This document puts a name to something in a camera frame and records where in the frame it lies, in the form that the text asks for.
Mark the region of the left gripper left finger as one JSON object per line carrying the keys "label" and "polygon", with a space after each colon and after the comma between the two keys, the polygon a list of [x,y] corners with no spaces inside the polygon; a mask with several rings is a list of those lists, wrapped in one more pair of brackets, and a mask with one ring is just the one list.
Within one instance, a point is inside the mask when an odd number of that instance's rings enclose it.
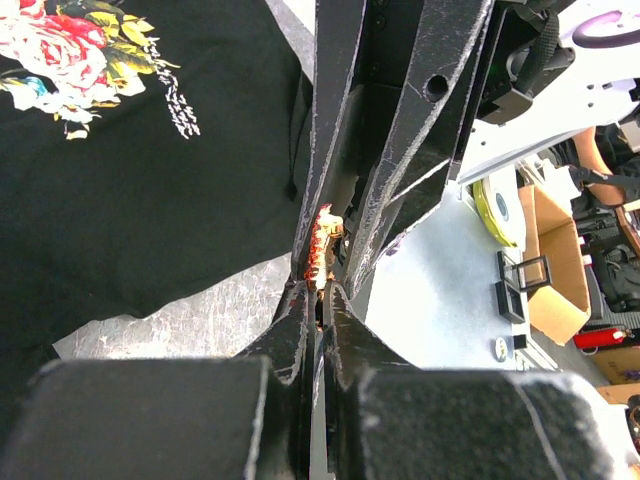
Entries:
{"label": "left gripper left finger", "polygon": [[5,479],[305,479],[313,302],[289,283],[269,328],[228,359],[73,360],[35,378]]}

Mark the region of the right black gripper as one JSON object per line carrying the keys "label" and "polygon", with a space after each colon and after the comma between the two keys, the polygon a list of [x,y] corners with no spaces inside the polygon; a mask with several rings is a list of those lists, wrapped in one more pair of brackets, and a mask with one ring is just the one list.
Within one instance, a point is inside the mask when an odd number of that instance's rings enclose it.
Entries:
{"label": "right black gripper", "polygon": [[344,263],[349,296],[440,203],[478,114],[488,56],[498,42],[494,18],[502,10],[496,1],[316,3],[311,156],[292,249],[293,279],[304,278],[313,223],[329,200],[355,65],[349,158],[359,181],[367,183]]}

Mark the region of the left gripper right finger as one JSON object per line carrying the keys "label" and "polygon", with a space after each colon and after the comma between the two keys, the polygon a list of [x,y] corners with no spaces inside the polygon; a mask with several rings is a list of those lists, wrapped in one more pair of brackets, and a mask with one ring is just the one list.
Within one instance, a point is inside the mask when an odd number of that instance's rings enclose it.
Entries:
{"label": "left gripper right finger", "polygon": [[423,370],[323,299],[328,464],[339,479],[630,479],[623,407],[545,370]]}

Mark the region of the orange butterfly brooch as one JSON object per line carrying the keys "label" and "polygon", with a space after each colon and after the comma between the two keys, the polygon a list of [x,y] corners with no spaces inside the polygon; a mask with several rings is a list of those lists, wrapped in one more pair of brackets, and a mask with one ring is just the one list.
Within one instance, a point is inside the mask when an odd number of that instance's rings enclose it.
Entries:
{"label": "orange butterfly brooch", "polygon": [[322,292],[332,278],[330,268],[335,261],[333,243],[344,235],[343,218],[332,214],[331,207],[331,203],[322,205],[312,226],[304,278],[316,292]]}

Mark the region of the black printed t-shirt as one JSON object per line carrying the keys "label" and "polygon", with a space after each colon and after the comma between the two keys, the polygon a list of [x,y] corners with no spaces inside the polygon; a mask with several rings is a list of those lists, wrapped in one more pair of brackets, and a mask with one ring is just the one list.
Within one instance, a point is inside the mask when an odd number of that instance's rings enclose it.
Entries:
{"label": "black printed t-shirt", "polygon": [[93,320],[287,252],[312,87],[264,1],[1,5],[1,415]]}

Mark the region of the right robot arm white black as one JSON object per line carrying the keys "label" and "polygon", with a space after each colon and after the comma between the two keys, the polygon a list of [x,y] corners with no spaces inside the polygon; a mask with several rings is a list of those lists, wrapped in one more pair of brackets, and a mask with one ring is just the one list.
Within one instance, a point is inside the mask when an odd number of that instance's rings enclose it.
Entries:
{"label": "right robot arm white black", "polygon": [[311,163],[292,252],[301,281],[323,205],[344,220],[336,277],[378,259],[466,181],[639,104],[635,1],[320,1]]}

